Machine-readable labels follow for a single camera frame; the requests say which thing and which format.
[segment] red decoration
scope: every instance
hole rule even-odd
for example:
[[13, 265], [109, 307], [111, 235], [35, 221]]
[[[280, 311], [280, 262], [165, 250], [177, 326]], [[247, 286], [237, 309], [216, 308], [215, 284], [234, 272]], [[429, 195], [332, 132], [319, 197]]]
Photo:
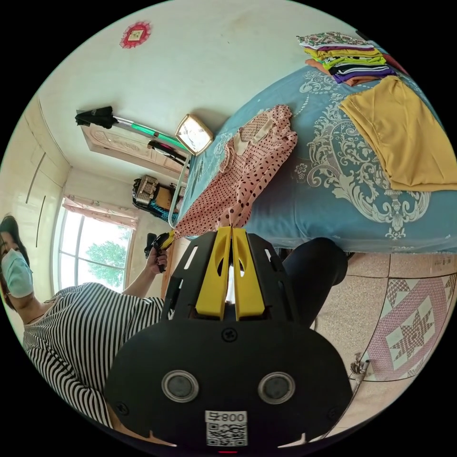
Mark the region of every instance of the red decoration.
[[136, 48], [143, 44], [151, 36], [151, 25], [149, 21], [137, 22], [131, 25], [122, 36], [120, 45], [123, 48]]

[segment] window frame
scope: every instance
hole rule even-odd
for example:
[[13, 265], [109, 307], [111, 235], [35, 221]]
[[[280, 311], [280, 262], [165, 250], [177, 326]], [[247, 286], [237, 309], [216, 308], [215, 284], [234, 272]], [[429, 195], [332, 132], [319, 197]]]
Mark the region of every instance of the window frame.
[[129, 283], [129, 271], [130, 271], [130, 266], [131, 266], [131, 252], [132, 252], [132, 246], [133, 246], [133, 241], [134, 241], [134, 238], [135, 238], [135, 231], [132, 230], [131, 228], [129, 229], [130, 230], [130, 237], [129, 237], [129, 242], [127, 244], [127, 254], [126, 254], [126, 258], [125, 258], [125, 266], [124, 268], [120, 268], [120, 267], [113, 267], [112, 265], [105, 265], [105, 264], [102, 264], [102, 263], [99, 263], [99, 262], [94, 262], [92, 260], [88, 260], [88, 259], [85, 259], [85, 258], [81, 258], [78, 256], [78, 252], [79, 252], [79, 247], [80, 247], [80, 242], [81, 242], [81, 235], [82, 235], [82, 229], [84, 227], [84, 220], [85, 219], [90, 219], [90, 218], [87, 218], [86, 216], [83, 216], [81, 215], [81, 221], [79, 223], [79, 228], [78, 228], [78, 235], [77, 235], [77, 239], [76, 239], [76, 248], [75, 248], [75, 254], [70, 254], [68, 252], [65, 252], [65, 251], [62, 251], [62, 243], [63, 243], [63, 236], [64, 236], [64, 233], [65, 233], [65, 224], [67, 222], [67, 215], [69, 213], [69, 211], [64, 208], [63, 206], [60, 207], [60, 214], [59, 214], [59, 217], [58, 217], [58, 233], [56, 233], [56, 237], [55, 237], [55, 241], [54, 242], [54, 258], [53, 258], [53, 278], [52, 278], [52, 285], [53, 285], [53, 288], [54, 288], [54, 294], [56, 294], [59, 290], [62, 290], [62, 286], [61, 286], [61, 255], [64, 254], [68, 257], [73, 257], [75, 259], [75, 268], [74, 268], [74, 284], [77, 285], [78, 284], [78, 267], [79, 267], [79, 261], [80, 260], [83, 260], [84, 262], [88, 262], [88, 263], [91, 263], [91, 264], [95, 264], [95, 265], [101, 265], [103, 267], [110, 267], [110, 268], [114, 268], [114, 269], [118, 269], [118, 270], [123, 270], [124, 271], [124, 281], [123, 281], [123, 289], [126, 288], [126, 284]]

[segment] tree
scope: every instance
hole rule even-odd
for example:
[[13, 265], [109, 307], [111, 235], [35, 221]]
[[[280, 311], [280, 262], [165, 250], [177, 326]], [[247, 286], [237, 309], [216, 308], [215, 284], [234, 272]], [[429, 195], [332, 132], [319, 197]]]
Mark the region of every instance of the tree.
[[86, 251], [89, 260], [103, 265], [89, 263], [89, 271], [98, 280], [105, 281], [109, 286], [117, 288], [122, 285], [124, 279], [124, 266], [127, 250], [124, 246], [105, 241], [103, 244], [92, 244]]
[[118, 229], [120, 230], [120, 239], [123, 241], [128, 241], [130, 239], [130, 229], [124, 227], [123, 225], [118, 225]]

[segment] screw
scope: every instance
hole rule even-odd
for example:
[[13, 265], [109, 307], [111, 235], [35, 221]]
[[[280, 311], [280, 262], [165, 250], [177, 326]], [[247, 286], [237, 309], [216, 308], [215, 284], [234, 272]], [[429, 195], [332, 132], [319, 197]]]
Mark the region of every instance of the screw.
[[123, 403], [117, 403], [116, 409], [118, 413], [122, 414], [123, 416], [126, 416], [129, 413], [129, 409]]
[[332, 408], [329, 410], [329, 412], [327, 413], [327, 417], [332, 420], [334, 419], [336, 416], [337, 416], [337, 413], [338, 413], [338, 409], [337, 408]]
[[232, 343], [238, 338], [238, 333], [234, 328], [226, 328], [222, 331], [222, 339], [226, 343]]

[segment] pink polka dot clothing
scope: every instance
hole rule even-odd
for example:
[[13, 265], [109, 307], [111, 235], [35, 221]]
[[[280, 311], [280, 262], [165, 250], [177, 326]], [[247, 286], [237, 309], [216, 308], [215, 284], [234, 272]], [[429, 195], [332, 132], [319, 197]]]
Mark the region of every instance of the pink polka dot clothing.
[[291, 117], [288, 106], [277, 105], [238, 130], [225, 145], [217, 175], [177, 224], [175, 238], [247, 223], [252, 204], [297, 144]]

